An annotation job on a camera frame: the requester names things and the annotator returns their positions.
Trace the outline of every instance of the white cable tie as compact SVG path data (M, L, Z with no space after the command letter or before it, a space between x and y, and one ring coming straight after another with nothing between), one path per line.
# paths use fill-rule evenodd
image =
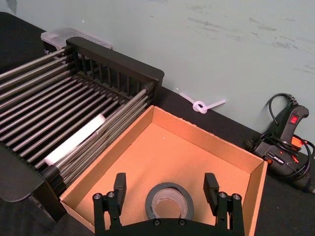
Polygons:
M182 92L179 95L192 103L192 108L195 112L200 112L202 114L206 114L209 109L222 105L226 102L226 99L223 99L219 102L215 102L213 104L206 106L206 104L203 101L194 101L191 97L188 97L186 94Z

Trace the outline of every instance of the black table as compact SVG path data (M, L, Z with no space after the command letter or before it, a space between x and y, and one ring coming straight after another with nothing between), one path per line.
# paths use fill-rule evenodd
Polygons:
M7 13L0 13L0 72L43 56L40 34L43 30ZM215 135L244 147L257 132L214 111L192 110L178 94L162 88L157 105ZM315 179L315 168L312 169ZM270 176L266 177L256 236L315 235L315 196L297 191ZM92 232L68 214L53 223L35 203L24 200L6 203L0 199L0 234L42 236L92 236Z

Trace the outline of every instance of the roll of tape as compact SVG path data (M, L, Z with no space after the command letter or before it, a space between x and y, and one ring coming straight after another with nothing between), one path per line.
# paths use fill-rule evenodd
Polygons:
M150 190L145 203L146 214L149 219L160 218L155 207L165 199L177 203L181 211L180 218L192 220L194 211L192 198L186 189L175 183L160 183Z

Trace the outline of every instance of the cardboard box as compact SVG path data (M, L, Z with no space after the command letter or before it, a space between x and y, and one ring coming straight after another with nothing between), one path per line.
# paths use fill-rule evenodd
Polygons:
M94 231L93 194L112 191L116 174L126 172L122 225L147 220L145 199L161 182L184 187L194 202L193 220L213 225L215 217L203 192L204 174L211 172L216 175L220 191L243 197L245 232L253 236L266 169L262 159L151 106L60 199L70 215ZM105 222L108 229L107 213Z

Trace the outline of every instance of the clear plastic box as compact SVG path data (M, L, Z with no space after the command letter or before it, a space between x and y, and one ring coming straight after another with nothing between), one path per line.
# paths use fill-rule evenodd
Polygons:
M91 34L88 34L88 33L73 29L73 28L63 28L63 29L58 29L53 32L44 32L41 34L41 40L55 47L57 50L60 50L61 48L66 46L65 41L67 39L71 37L76 37L76 36L85 38L103 47L112 49L112 45L110 43L107 43L104 40L94 35L91 35ZM52 51L51 48L50 47L47 48L45 45L45 52L49 53L51 51Z

